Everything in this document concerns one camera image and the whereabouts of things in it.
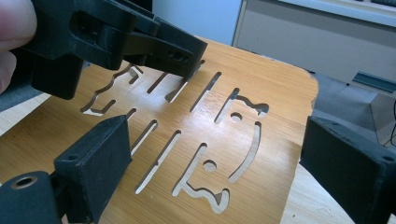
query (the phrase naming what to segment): laser-cut slot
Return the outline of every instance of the laser-cut slot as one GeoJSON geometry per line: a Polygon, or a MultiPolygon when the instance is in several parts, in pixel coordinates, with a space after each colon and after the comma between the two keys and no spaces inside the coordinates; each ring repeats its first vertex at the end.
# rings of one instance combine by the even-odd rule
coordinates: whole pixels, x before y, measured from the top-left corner
{"type": "Polygon", "coordinates": [[[178,87],[174,90],[169,92],[166,96],[165,96],[165,100],[168,103],[173,103],[175,101],[175,99],[178,97],[178,95],[183,91],[183,89],[187,86],[189,82],[188,81],[182,81],[180,83],[180,85],[178,85],[178,87]]]}
{"type": "Polygon", "coordinates": [[[163,79],[168,75],[169,73],[163,73],[153,84],[150,88],[148,88],[148,93],[151,93],[154,91],[154,89],[160,84],[160,82],[163,81],[163,79]]]}
{"type": "Polygon", "coordinates": [[[130,111],[128,111],[128,113],[126,113],[127,120],[129,120],[131,116],[134,115],[134,113],[136,113],[136,111],[137,111],[136,108],[132,108],[130,111]]]}
{"type": "Polygon", "coordinates": [[[151,167],[148,169],[148,172],[145,174],[145,176],[142,178],[140,183],[136,186],[134,193],[139,194],[149,183],[151,178],[154,176],[154,174],[157,172],[157,170],[160,168],[161,164],[165,160],[165,158],[168,156],[169,152],[172,150],[174,147],[175,143],[177,142],[177,139],[180,137],[181,131],[177,130],[174,132],[171,138],[169,138],[169,141],[166,143],[165,147],[161,151],[161,153],[158,155],[157,159],[155,159],[155,162],[152,163],[151,167]]]}
{"type": "Polygon", "coordinates": [[[224,117],[225,113],[227,112],[233,100],[243,101],[245,105],[247,105],[252,109],[255,109],[257,111],[257,116],[259,118],[263,118],[268,113],[268,110],[270,108],[268,104],[255,105],[251,103],[251,101],[247,97],[238,94],[239,94],[239,89],[238,88],[233,89],[233,92],[231,92],[230,96],[227,98],[221,110],[219,111],[218,115],[216,116],[215,123],[217,124],[221,123],[222,118],[224,117]]]}
{"type": "Polygon", "coordinates": [[[198,106],[201,101],[203,101],[206,98],[207,93],[212,90],[212,87],[215,85],[215,83],[218,81],[219,77],[221,76],[221,72],[217,72],[212,79],[210,79],[209,83],[207,83],[206,87],[204,90],[201,92],[195,103],[192,105],[190,112],[194,112],[196,106],[198,106]]]}
{"type": "Polygon", "coordinates": [[[254,134],[253,140],[251,142],[250,149],[244,161],[239,165],[239,167],[228,177],[228,181],[235,183],[248,169],[250,164],[256,157],[257,151],[259,150],[260,140],[262,138],[262,124],[256,121],[254,124],[254,134]]]}
{"type": "Polygon", "coordinates": [[[215,123],[219,124],[224,117],[225,113],[227,112],[228,108],[231,105],[231,102],[236,98],[236,96],[239,93],[239,89],[235,88],[231,92],[230,96],[228,96],[227,100],[225,101],[224,105],[221,107],[221,110],[219,111],[218,115],[215,118],[215,123]]]}
{"type": "Polygon", "coordinates": [[[146,129],[140,134],[140,136],[131,145],[131,157],[136,153],[137,149],[142,145],[145,139],[158,127],[158,121],[156,119],[152,120],[146,129]]]}
{"type": "Polygon", "coordinates": [[[228,203],[230,201],[230,191],[228,189],[224,189],[221,193],[214,194],[209,189],[205,189],[205,188],[195,189],[193,186],[189,184],[189,179],[192,175],[192,172],[197,166],[199,160],[204,155],[206,149],[207,149],[206,143],[202,143],[198,147],[198,150],[195,152],[195,155],[192,157],[183,175],[175,184],[172,190],[172,195],[176,197],[180,193],[180,191],[184,189],[193,198],[201,198],[201,197],[206,198],[209,201],[212,210],[216,214],[220,214],[227,208],[228,203]]]}
{"type": "Polygon", "coordinates": [[[114,82],[117,77],[120,77],[128,72],[129,72],[130,76],[132,77],[131,81],[129,81],[130,84],[133,84],[139,78],[139,74],[140,75],[143,74],[143,71],[140,68],[129,63],[124,69],[122,69],[118,73],[114,74],[112,76],[110,82],[106,86],[104,86],[100,90],[95,91],[92,95],[91,100],[86,105],[84,105],[79,111],[84,114],[95,115],[95,116],[104,115],[107,112],[107,110],[110,109],[110,107],[116,103],[115,100],[110,101],[103,109],[92,109],[91,107],[96,102],[96,100],[98,99],[100,94],[102,94],[105,91],[110,90],[114,86],[114,82]]]}

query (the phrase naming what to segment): black plastic part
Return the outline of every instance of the black plastic part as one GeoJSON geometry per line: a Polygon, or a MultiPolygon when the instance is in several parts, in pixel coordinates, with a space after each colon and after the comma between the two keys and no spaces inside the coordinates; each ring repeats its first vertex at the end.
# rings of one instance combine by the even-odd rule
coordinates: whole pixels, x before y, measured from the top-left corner
{"type": "Polygon", "coordinates": [[[19,175],[0,188],[0,224],[9,223],[61,223],[47,173],[19,175]]]}
{"type": "Polygon", "coordinates": [[[83,61],[117,70],[122,60],[189,79],[206,43],[127,0],[32,0],[34,87],[71,99],[83,61]]]}
{"type": "Polygon", "coordinates": [[[58,218],[62,218],[72,204],[70,191],[65,182],[60,182],[56,172],[52,173],[49,178],[53,189],[53,196],[55,197],[58,218]]]}
{"type": "Polygon", "coordinates": [[[352,81],[389,93],[396,91],[396,82],[363,72],[356,74],[352,81]]]}
{"type": "Polygon", "coordinates": [[[300,164],[356,223],[395,212],[396,155],[348,128],[309,117],[300,164]]]}
{"type": "Polygon", "coordinates": [[[130,2],[137,4],[147,11],[152,11],[152,0],[129,0],[130,2]]]}
{"type": "Polygon", "coordinates": [[[97,223],[131,161],[126,116],[102,121],[56,158],[70,191],[69,222],[97,223]]]}
{"type": "Polygon", "coordinates": [[[380,5],[396,7],[396,0],[372,0],[372,2],[380,5]]]}

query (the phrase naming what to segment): hand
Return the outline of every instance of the hand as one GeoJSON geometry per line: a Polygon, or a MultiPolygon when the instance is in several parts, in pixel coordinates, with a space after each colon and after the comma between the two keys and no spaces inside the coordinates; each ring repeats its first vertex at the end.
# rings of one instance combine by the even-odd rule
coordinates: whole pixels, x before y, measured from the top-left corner
{"type": "Polygon", "coordinates": [[[0,0],[0,93],[9,85],[17,64],[8,50],[29,42],[36,27],[31,0],[0,0]]]}

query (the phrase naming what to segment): light wood surface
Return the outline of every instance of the light wood surface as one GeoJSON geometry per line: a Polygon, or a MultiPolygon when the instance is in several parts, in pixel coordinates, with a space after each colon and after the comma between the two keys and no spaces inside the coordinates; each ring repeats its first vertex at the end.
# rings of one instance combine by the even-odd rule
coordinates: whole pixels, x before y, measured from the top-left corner
{"type": "Polygon", "coordinates": [[[0,137],[0,182],[51,173],[53,159],[96,123],[132,112],[133,161],[100,223],[279,223],[318,83],[303,69],[213,42],[203,59],[172,103],[165,96],[184,86],[181,78],[167,75],[148,93],[162,73],[141,68],[129,84],[136,71],[127,69],[90,110],[115,74],[92,65],[73,100],[50,97],[0,137]],[[103,116],[92,115],[112,100],[103,116]]]}

